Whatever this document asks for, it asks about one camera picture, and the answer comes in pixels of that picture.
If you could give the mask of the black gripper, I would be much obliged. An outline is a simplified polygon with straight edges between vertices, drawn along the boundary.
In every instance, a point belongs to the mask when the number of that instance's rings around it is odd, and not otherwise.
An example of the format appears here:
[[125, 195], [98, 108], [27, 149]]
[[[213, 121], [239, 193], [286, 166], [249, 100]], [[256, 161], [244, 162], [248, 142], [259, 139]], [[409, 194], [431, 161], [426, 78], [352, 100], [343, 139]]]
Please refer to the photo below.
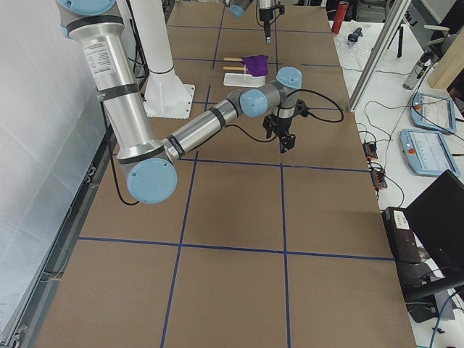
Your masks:
[[292, 117], [281, 118], [274, 114], [266, 115], [263, 120], [262, 127], [265, 129], [265, 138], [270, 139], [272, 136], [277, 136], [281, 154], [293, 149], [296, 142], [296, 136], [289, 132], [291, 123]]
[[271, 43], [271, 29], [270, 24], [274, 19], [274, 10], [272, 7], [268, 8], [258, 8], [258, 18], [259, 21], [263, 24], [264, 31], [265, 31], [265, 40], [266, 44]]

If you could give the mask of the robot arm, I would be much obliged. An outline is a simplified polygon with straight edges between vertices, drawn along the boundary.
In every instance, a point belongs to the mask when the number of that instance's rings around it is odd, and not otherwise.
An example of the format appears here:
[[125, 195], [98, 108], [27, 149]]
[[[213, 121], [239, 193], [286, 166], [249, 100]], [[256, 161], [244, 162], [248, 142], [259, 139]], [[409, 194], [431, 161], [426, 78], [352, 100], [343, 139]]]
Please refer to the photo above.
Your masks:
[[248, 8], [255, 3], [255, 18], [263, 29], [266, 44], [271, 43], [271, 25], [285, 13], [285, 5], [281, 1], [225, 0], [223, 4], [235, 18], [244, 16]]
[[[138, 202], [157, 204], [176, 189], [175, 161], [200, 147], [239, 116], [275, 117], [288, 126], [295, 115], [302, 74], [283, 67], [275, 80], [235, 90], [198, 117], [189, 118], [195, 88], [176, 75], [165, 15], [159, 1], [130, 1], [144, 50], [148, 81], [140, 89], [122, 43], [124, 21], [116, 1], [59, 1], [64, 34], [78, 42], [96, 84], [120, 150], [126, 186]], [[187, 123], [157, 139], [150, 117], [184, 118]]]

